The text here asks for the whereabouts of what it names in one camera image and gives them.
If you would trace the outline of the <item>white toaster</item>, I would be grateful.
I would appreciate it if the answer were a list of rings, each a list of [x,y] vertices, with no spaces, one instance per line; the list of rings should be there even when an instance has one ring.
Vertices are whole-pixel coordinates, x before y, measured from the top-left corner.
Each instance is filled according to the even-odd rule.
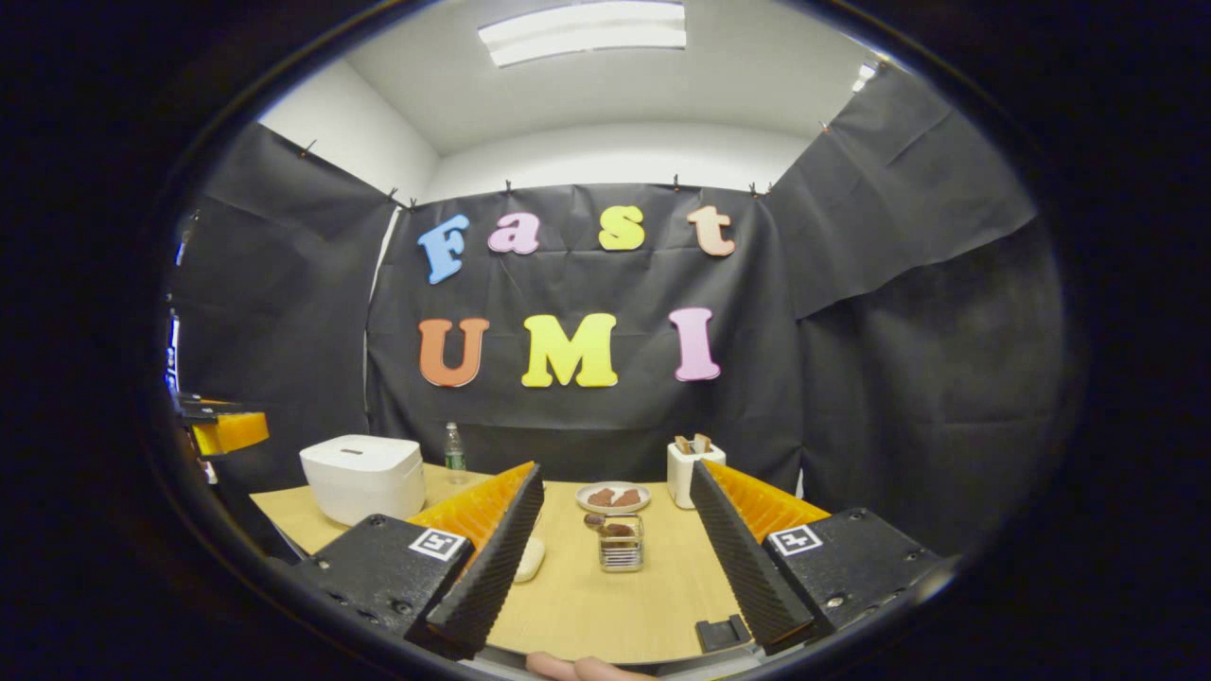
[[[699,453],[693,445],[667,445],[667,486],[675,505],[683,510],[695,509],[691,500],[693,465],[699,460],[727,464],[727,453],[718,445],[711,445],[708,451]]]

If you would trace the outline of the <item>small black bracket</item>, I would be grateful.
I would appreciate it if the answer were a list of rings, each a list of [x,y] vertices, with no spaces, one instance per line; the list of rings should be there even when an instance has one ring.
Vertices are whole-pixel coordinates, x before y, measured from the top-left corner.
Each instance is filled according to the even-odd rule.
[[[702,656],[748,645],[753,639],[741,616],[729,616],[727,620],[698,620],[693,630]]]

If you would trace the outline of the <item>white round plate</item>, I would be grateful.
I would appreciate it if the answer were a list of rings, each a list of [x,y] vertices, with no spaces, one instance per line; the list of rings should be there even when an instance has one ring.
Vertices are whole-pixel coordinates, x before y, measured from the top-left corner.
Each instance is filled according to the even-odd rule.
[[[589,496],[589,493],[593,493],[596,490],[599,490],[599,488],[603,488],[603,487],[613,488],[615,491],[615,497],[619,493],[621,493],[622,490],[637,488],[637,490],[639,490],[639,493],[641,493],[639,504],[633,504],[631,507],[620,507],[620,508],[613,508],[613,507],[606,508],[606,507],[592,507],[592,505],[589,505],[587,504],[587,496]],[[639,513],[641,509],[644,509],[650,503],[650,500],[652,500],[652,492],[649,491],[648,487],[643,486],[643,483],[631,483],[631,482],[624,482],[624,481],[602,481],[602,482],[595,482],[595,483],[584,483],[584,486],[580,487],[576,491],[576,493],[575,493],[575,500],[576,500],[578,505],[580,508],[582,508],[584,510],[587,510],[587,513],[602,514],[602,515],[629,514],[629,513]]]

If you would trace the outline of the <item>white rice cooker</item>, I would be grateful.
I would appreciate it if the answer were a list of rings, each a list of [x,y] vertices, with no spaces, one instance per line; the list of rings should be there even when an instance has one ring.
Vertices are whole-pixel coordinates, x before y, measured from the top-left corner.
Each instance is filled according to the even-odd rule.
[[[408,520],[427,500],[415,441],[348,434],[299,451],[320,513],[354,526],[369,515]]]

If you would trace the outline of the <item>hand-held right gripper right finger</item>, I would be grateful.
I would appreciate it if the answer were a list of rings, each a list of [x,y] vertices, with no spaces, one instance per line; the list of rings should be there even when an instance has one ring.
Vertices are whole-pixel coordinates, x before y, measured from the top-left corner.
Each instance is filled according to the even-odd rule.
[[[830,514],[711,460],[693,465],[691,502],[767,654],[830,637],[907,601],[947,563],[873,510]]]

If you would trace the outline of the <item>black backdrop cloth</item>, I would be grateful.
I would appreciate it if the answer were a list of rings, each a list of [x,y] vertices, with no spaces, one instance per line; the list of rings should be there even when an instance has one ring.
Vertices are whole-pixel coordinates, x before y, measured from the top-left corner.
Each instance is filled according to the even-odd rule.
[[[403,210],[239,136],[170,284],[186,393],[264,410],[249,490],[346,434],[562,481],[748,475],[977,546],[1054,454],[1079,365],[1050,229],[995,147],[882,65],[765,198],[546,185]]]

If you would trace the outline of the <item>long ceiling light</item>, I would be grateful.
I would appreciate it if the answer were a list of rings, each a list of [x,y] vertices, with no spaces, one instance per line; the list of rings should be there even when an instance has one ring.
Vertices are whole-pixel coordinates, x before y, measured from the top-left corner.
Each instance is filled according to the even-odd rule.
[[[602,50],[683,50],[685,8],[665,0],[601,0],[543,8],[477,29],[499,68]]]

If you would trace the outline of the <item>brown wooden spoon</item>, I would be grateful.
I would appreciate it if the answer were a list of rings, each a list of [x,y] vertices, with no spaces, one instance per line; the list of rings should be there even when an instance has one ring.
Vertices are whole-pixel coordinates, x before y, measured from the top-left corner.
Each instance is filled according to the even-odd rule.
[[[612,549],[635,548],[639,545],[633,526],[615,522],[610,515],[586,514],[582,522],[590,531],[595,531],[599,539],[606,540],[606,545]]]

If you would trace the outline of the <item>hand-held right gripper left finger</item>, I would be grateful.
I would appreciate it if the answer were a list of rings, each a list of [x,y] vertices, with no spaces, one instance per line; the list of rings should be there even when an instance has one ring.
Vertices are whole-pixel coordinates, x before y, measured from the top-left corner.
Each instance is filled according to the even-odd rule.
[[[453,660],[484,647],[545,498],[536,462],[408,520],[372,514],[289,568],[348,620]]]

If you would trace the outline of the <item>metal wire chopstick holder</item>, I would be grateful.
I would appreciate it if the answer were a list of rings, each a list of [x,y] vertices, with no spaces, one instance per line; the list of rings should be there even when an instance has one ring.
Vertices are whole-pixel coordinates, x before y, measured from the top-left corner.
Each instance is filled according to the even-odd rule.
[[[644,563],[644,526],[637,514],[613,514],[615,522],[633,526],[639,545],[635,548],[612,549],[606,545],[604,539],[598,538],[598,561],[601,570],[606,572],[635,572],[643,568]]]

